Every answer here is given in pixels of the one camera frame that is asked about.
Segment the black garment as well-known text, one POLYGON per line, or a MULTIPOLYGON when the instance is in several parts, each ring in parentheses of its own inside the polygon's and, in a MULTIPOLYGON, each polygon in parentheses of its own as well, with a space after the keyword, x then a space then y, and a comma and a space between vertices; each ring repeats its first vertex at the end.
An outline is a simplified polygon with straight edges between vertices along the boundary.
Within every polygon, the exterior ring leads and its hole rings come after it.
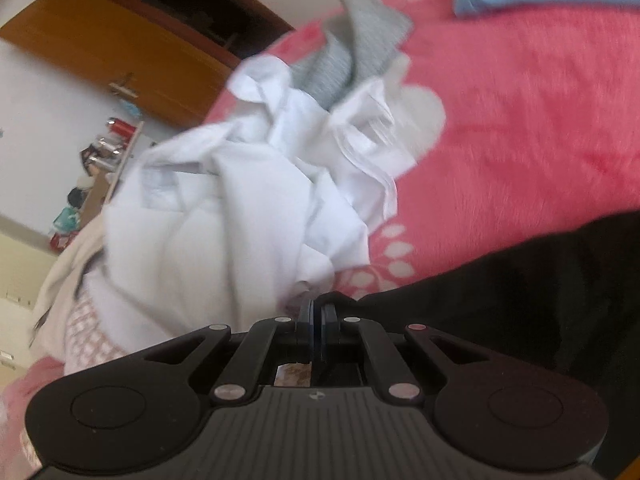
POLYGON ((605 477, 639 455, 639 215, 536 237, 404 287, 341 298, 389 332, 423 323, 595 388, 610 413, 605 477))

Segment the white crumpled shirt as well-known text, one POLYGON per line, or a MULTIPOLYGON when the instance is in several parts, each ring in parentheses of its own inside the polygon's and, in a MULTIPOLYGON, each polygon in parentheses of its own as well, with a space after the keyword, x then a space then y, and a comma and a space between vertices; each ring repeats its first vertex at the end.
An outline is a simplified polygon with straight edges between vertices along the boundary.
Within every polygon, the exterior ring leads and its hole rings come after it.
POLYGON ((127 352, 213 323, 245 330, 369 261, 416 160, 394 97, 408 58, 325 110, 272 55, 241 64, 235 111, 140 156, 105 206, 88 291, 127 352))

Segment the pink white checked cloth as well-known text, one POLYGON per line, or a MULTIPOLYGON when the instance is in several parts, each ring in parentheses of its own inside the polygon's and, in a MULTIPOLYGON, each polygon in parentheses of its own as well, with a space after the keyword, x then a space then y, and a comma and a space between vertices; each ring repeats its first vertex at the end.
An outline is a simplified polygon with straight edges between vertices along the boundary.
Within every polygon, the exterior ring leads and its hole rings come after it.
POLYGON ((64 375, 71 375, 126 356, 103 333, 89 293, 81 287, 66 322, 64 375))

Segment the beige cloth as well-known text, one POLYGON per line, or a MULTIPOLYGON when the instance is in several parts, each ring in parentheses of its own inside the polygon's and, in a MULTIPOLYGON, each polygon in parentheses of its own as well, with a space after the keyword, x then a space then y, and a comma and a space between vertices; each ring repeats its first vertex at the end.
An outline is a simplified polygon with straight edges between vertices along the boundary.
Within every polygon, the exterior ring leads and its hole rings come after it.
POLYGON ((65 360, 67 320, 77 304, 78 289, 87 266, 104 247, 103 214, 98 214, 60 253, 40 288, 34 310, 32 353, 40 359, 65 360))

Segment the cluttered side shelf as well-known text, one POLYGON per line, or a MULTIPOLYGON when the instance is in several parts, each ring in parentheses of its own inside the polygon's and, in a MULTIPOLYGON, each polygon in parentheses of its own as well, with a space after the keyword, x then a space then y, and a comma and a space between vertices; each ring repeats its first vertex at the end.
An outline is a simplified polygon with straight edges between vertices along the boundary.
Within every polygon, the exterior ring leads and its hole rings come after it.
POLYGON ((139 139, 142 111, 133 102, 118 100, 128 118, 108 118, 106 131, 79 153, 85 173, 68 192, 65 207, 52 222, 49 246, 58 254, 111 199, 139 139))

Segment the grey garment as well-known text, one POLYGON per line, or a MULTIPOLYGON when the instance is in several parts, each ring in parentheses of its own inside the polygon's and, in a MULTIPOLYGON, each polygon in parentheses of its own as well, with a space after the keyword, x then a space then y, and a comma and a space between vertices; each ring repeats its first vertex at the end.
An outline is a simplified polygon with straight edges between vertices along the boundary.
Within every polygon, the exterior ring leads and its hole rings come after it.
POLYGON ((324 45, 291 66, 293 87, 330 110, 396 58, 413 22, 380 0, 342 0, 343 12, 321 24, 324 45))

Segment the wooden wardrobe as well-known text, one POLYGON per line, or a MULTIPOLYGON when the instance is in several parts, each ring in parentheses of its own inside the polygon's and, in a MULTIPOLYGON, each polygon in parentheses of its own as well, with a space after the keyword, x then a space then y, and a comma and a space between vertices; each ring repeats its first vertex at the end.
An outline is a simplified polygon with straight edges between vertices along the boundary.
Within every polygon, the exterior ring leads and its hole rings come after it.
POLYGON ((244 58, 290 29, 258 0, 36 0, 1 37, 190 128, 204 122, 244 58))

